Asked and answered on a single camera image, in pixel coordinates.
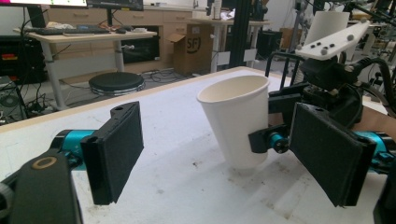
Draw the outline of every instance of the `keyboard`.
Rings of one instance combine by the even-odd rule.
[[[105,28],[86,28],[86,29],[49,29],[49,28],[41,28],[36,29],[35,33],[38,35],[78,35],[78,34],[95,34],[95,35],[103,35],[110,34],[110,32]]]

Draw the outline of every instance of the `white table surface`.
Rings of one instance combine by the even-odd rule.
[[[1,126],[0,177],[46,151],[61,130],[98,129],[111,108],[139,101],[145,148],[118,203],[94,205],[86,173],[73,171],[85,223],[374,223],[384,175],[368,174],[358,205],[342,208],[290,151],[270,150],[253,174],[230,169],[195,97],[249,74],[264,72],[235,68]],[[270,80],[277,90],[279,79]]]

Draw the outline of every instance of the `desk drawer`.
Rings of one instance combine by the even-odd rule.
[[[192,12],[186,11],[164,11],[163,22],[189,22]]]
[[[100,22],[106,19],[106,11],[104,9],[64,9],[52,8],[48,11],[49,21],[71,24],[86,24]]]
[[[163,24],[163,13],[161,11],[117,11],[114,18],[124,25],[161,25]]]

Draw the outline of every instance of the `floor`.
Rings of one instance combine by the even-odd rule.
[[[254,63],[254,68],[265,71],[267,61],[261,60]],[[282,74],[284,62],[282,60],[273,60],[271,64],[271,72]],[[140,74],[145,79],[145,90],[178,82],[194,76],[184,77],[173,71],[173,69],[165,69],[162,71],[152,71]],[[69,107],[77,107],[87,105],[94,102],[102,101],[111,96],[101,96],[91,92],[88,82],[68,84],[61,82],[64,99]],[[21,87],[21,96],[29,111],[30,118],[53,113],[51,105],[55,103],[52,88],[48,81],[41,84],[29,84]]]

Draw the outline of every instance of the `cardboard box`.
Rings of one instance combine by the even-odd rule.
[[[209,24],[187,24],[187,33],[171,34],[166,39],[174,43],[173,66],[184,76],[210,71],[213,27]]]
[[[291,38],[293,36],[293,29],[292,28],[280,28],[280,32],[282,32],[282,49],[288,49],[290,46]],[[303,30],[299,29],[297,31],[296,36],[296,43],[300,43],[301,35],[303,34]]]

